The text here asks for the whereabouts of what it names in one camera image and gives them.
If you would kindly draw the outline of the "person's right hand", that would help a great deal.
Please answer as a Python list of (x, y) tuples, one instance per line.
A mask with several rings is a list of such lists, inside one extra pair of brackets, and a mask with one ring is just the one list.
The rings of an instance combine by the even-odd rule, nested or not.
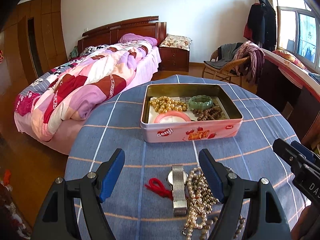
[(319, 209), (313, 204), (307, 206), (291, 230), (293, 240), (320, 240)]

